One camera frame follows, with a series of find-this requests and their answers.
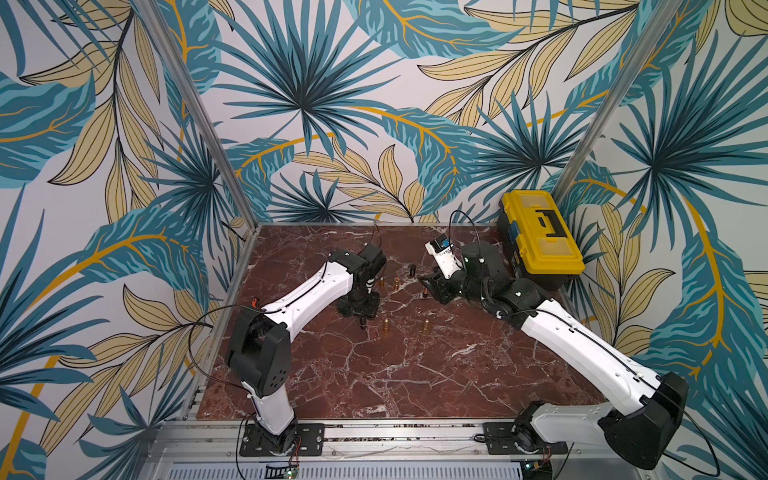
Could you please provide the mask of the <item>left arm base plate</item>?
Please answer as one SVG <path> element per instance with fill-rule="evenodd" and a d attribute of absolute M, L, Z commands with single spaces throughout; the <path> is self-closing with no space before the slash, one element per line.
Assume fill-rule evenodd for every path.
<path fill-rule="evenodd" d="M 237 453 L 243 457 L 287 456 L 298 452 L 300 458 L 322 455 L 326 427 L 323 423 L 290 424 L 277 435 L 259 423 L 244 427 Z"/>

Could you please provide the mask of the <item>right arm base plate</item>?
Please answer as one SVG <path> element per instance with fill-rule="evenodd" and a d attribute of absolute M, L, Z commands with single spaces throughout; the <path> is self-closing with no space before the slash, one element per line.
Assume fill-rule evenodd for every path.
<path fill-rule="evenodd" d="M 532 427 L 515 422 L 487 422 L 480 434 L 489 455 L 548 456 L 566 454 L 566 442 L 549 443 L 543 440 Z"/>

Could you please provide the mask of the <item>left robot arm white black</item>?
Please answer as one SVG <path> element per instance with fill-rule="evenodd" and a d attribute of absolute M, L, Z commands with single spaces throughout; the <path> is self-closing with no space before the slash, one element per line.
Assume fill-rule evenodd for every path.
<path fill-rule="evenodd" d="M 334 251 L 314 275 L 286 295 L 237 317 L 226 364 L 250 394 L 257 425 L 277 449 L 283 450 L 296 432 L 285 388 L 293 341 L 332 304 L 341 316 L 354 317 L 366 328 L 380 305 L 374 284 L 385 264 L 385 254 L 372 244 L 358 253 Z"/>

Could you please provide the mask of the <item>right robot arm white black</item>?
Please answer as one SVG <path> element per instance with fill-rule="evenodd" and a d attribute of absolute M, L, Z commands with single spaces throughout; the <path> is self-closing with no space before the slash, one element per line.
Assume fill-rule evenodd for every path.
<path fill-rule="evenodd" d="M 533 454 L 551 444 L 609 448 L 629 464 L 652 470 L 682 423 L 688 384 L 639 364 L 573 318 L 552 295 L 527 278 L 513 278 L 501 254 L 485 241 L 459 254 L 441 235 L 426 243 L 437 266 L 421 283 L 440 303 L 477 301 L 491 317 L 544 345 L 604 397 L 587 406 L 532 402 L 505 440 Z"/>

